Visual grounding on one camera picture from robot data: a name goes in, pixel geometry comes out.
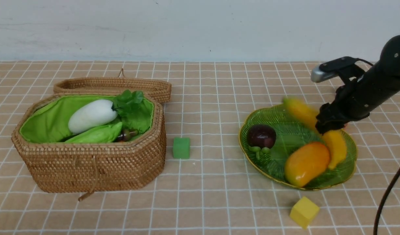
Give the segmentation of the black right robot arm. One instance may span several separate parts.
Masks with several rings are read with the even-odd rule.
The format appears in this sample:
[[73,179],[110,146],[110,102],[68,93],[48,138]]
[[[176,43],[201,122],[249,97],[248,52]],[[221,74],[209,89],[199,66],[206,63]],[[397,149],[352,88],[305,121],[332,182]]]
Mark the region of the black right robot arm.
[[367,118],[371,111],[400,92],[400,35],[384,45],[379,60],[367,71],[356,64],[358,61],[360,58],[344,56],[312,70],[312,82],[338,76],[344,83],[336,90],[334,101],[319,109],[316,130],[320,134]]

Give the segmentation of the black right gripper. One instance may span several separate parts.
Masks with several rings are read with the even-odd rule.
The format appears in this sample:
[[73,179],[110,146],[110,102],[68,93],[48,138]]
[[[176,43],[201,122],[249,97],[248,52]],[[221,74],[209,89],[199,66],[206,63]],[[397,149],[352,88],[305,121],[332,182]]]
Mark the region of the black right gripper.
[[316,130],[325,134],[339,130],[348,122],[367,118],[379,105],[378,86],[371,82],[349,82],[337,90],[334,101],[326,103],[316,116]]

